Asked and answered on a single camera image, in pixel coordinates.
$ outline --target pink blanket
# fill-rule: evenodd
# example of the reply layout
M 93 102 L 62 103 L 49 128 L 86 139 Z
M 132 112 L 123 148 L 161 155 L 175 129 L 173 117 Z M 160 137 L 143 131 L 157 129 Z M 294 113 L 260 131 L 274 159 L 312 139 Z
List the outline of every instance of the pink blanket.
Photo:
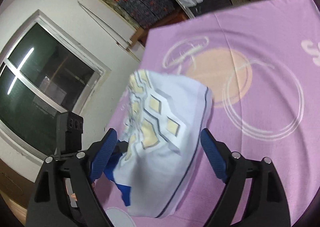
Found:
M 268 0 L 152 30 L 140 67 L 184 74 L 212 90 L 209 130 L 248 159 L 273 160 L 294 224 L 320 186 L 319 47 L 320 13 L 312 0 Z M 124 93 L 107 127 L 118 134 L 127 103 Z M 223 187 L 202 155 L 174 215 L 132 221 L 138 227 L 201 227 Z M 249 181 L 234 222 L 248 188 Z M 105 209 L 125 211 L 120 192 L 104 176 L 96 190 Z

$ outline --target black device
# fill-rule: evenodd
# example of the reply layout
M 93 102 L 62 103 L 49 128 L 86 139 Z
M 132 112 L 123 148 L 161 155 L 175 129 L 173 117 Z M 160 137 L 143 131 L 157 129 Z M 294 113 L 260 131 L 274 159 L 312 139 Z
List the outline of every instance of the black device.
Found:
M 81 147 L 81 130 L 75 130 L 75 124 L 71 127 L 70 121 L 75 118 L 83 120 L 72 112 L 60 116 L 57 145 L 66 148 L 60 149 L 62 153 L 59 151 L 47 157 L 43 163 L 29 202 L 26 227 L 113 227 L 98 202 L 89 175 L 91 163 L 100 149 L 108 144 L 114 129 L 111 128 L 100 142 L 93 143 L 87 151 L 78 152 Z M 207 143 L 214 147 L 210 150 L 214 155 L 213 160 L 209 159 L 212 168 L 226 184 L 205 227 L 290 227 L 288 202 L 271 159 L 245 159 L 238 152 L 230 152 L 224 143 L 216 141 L 208 129 L 204 133 L 209 138 Z M 70 139 L 76 143 L 64 143 Z M 126 150 L 127 143 L 123 142 L 114 148 L 115 153 L 124 153 Z M 77 221 L 71 213 L 64 178 L 71 180 L 85 224 Z M 231 225 L 247 178 L 252 178 L 252 186 L 243 219 Z

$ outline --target white window frame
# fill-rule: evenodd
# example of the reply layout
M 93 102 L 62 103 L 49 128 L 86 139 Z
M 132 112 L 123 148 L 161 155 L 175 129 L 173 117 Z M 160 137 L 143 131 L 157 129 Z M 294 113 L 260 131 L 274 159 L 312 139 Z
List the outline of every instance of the white window frame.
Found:
M 37 10 L 32 16 L 30 16 L 13 34 L 10 40 L 7 42 L 5 47 L 0 53 L 0 65 L 5 63 L 5 65 L 11 70 L 11 72 L 18 77 L 18 79 L 33 93 L 47 102 L 50 106 L 58 110 L 60 113 L 67 112 L 65 108 L 56 103 L 54 100 L 49 98 L 45 93 L 39 90 L 33 85 L 20 71 L 18 71 L 15 66 L 8 60 L 9 56 L 21 41 L 21 39 L 27 34 L 27 32 L 38 23 L 42 28 L 44 28 L 53 38 L 60 42 L 64 47 L 66 47 L 70 52 L 72 52 L 76 57 L 83 61 L 86 65 L 94 70 L 94 74 L 88 81 L 87 85 L 84 87 L 80 97 L 78 98 L 72 112 L 80 114 L 86 101 L 91 96 L 94 91 L 98 80 L 103 75 L 108 75 L 111 70 L 105 66 L 102 62 L 98 61 L 93 57 L 93 55 L 88 52 L 80 43 L 78 43 L 69 34 L 63 31 L 57 24 L 50 20 L 44 13 Z M 41 166 L 47 155 L 41 153 L 23 139 L 18 137 L 12 130 L 10 130 L 1 120 L 0 120 L 0 137 L 2 137 L 10 146 L 12 146 L 16 151 L 26 156 L 30 161 Z

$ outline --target blue fabric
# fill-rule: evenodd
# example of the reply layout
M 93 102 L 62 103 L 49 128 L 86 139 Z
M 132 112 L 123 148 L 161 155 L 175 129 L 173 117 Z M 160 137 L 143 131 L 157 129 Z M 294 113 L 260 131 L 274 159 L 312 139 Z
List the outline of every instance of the blue fabric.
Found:
M 103 143 L 101 149 L 96 154 L 91 163 L 90 180 L 91 182 L 99 179 L 104 171 L 108 161 L 118 142 L 117 132 L 111 129 L 111 133 L 107 135 L 107 139 Z
M 216 145 L 211 140 L 210 136 L 205 130 L 201 131 L 200 141 L 202 148 L 204 149 L 205 154 L 212 166 L 214 173 L 216 176 L 221 179 L 224 183 L 228 179 L 228 175 L 226 173 L 227 165 L 222 156 L 220 155 Z
M 119 154 L 112 155 L 110 157 L 109 162 L 108 162 L 107 166 L 104 169 L 104 174 L 110 181 L 112 181 L 112 182 L 114 182 L 116 184 L 116 186 L 118 187 L 118 189 L 122 193 L 122 200 L 123 200 L 125 206 L 129 206 L 130 205 L 131 187 L 130 186 L 126 186 L 126 185 L 117 184 L 115 182 L 114 177 L 113 177 L 113 170 L 115 169 L 116 165 L 118 164 L 119 159 L 120 159 L 121 156 L 122 156 L 122 153 L 119 153 Z

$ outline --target metal screw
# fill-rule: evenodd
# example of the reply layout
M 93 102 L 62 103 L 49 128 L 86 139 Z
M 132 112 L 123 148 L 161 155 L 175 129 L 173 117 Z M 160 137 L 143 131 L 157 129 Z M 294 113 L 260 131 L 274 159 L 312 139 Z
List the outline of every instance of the metal screw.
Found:
M 85 157 L 85 153 L 82 151 L 77 154 L 77 158 L 84 158 L 84 157 Z
M 47 164 L 49 164 L 49 163 L 52 162 L 52 160 L 53 160 L 53 158 L 52 158 L 51 156 L 48 156 L 48 157 L 45 159 L 45 162 L 46 162 Z
M 238 152 L 232 152 L 232 157 L 235 159 L 239 159 L 241 157 L 241 155 Z
M 271 163 L 272 163 L 272 160 L 271 160 L 271 158 L 269 158 L 269 157 L 265 157 L 263 160 L 264 160 L 264 162 L 267 163 L 267 164 L 271 164 Z

